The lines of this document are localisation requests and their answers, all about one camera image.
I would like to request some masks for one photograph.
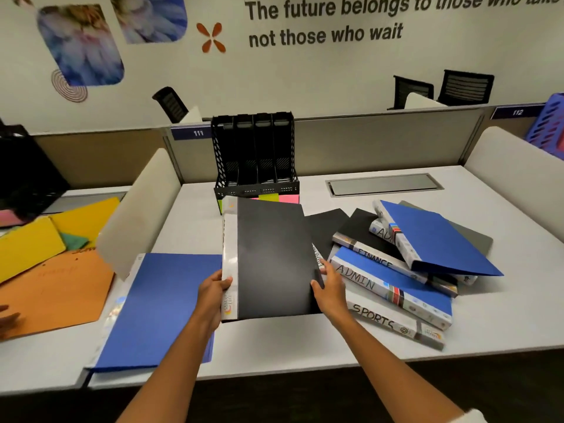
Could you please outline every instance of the pink sticky note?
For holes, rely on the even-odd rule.
[[[300,203],[300,195],[299,194],[281,194],[279,197],[279,201],[283,203]]]
[[[0,227],[21,226],[25,221],[20,220],[11,209],[0,210]]]

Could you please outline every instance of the green sticky note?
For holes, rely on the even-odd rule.
[[[269,202],[279,202],[280,201],[278,193],[261,194],[260,196],[258,196],[258,199],[259,200],[267,200]]]
[[[67,234],[61,233],[61,239],[65,243],[67,247],[67,251],[75,251],[77,249],[81,249],[84,245],[86,245],[89,241],[87,237],[75,236],[74,234]]]

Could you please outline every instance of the white wall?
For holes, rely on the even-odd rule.
[[[0,117],[22,123],[30,131],[69,132],[159,126],[167,118],[151,96],[171,85],[187,106],[198,105],[204,117],[217,114],[291,110],[298,117],[368,113],[393,105],[394,80],[402,75],[431,82],[435,97],[444,69],[494,74],[490,102],[544,101],[564,87],[562,5],[526,4],[436,10],[409,9],[395,17],[386,13],[285,19],[285,0],[276,4],[276,20],[250,20],[244,1],[185,0],[188,30],[178,42],[126,44],[109,0],[32,0],[36,7],[99,3],[125,65],[123,81],[89,87],[88,99],[71,103],[55,92],[51,72],[57,68],[37,31],[33,13],[0,0]],[[217,37],[225,54],[212,47],[202,53],[205,38],[196,24]],[[371,27],[403,23],[400,39],[370,41]],[[346,25],[363,27],[361,42],[333,43],[330,31]],[[282,46],[281,29],[324,30],[323,44]],[[250,48],[249,35],[273,30],[276,47]]]

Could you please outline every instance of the orange x symbol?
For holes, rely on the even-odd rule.
[[[218,42],[215,37],[217,35],[219,35],[221,33],[221,30],[223,29],[221,26],[221,23],[217,22],[215,24],[215,26],[213,27],[213,31],[211,32],[211,36],[210,33],[208,33],[208,30],[206,29],[206,27],[204,27],[202,24],[198,23],[196,25],[196,28],[198,28],[198,31],[201,32],[202,34],[204,34],[206,37],[209,37],[209,40],[206,41],[203,45],[202,45],[202,52],[203,53],[208,53],[210,51],[211,48],[211,43],[214,42],[215,47],[217,48],[217,50],[219,50],[221,53],[225,53],[225,46],[222,45],[222,43]]]

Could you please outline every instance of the hand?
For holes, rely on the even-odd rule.
[[[343,318],[350,318],[349,309],[347,308],[347,299],[345,296],[345,284],[341,279],[341,275],[335,271],[335,268],[325,261],[321,262],[325,265],[325,269],[321,269],[321,273],[327,275],[325,288],[322,289],[316,280],[311,281],[311,287],[314,290],[315,300],[321,311],[327,316],[333,325]]]
[[[0,306],[0,312],[3,312],[4,310],[8,310],[7,305]],[[2,338],[9,329],[12,329],[16,325],[16,319],[19,316],[19,313],[13,313],[11,315],[0,318],[0,338]]]
[[[221,273],[221,270],[217,270],[200,284],[196,308],[190,318],[204,324],[208,330],[208,337],[219,327],[223,291],[229,288],[233,281],[232,277],[221,280]]]

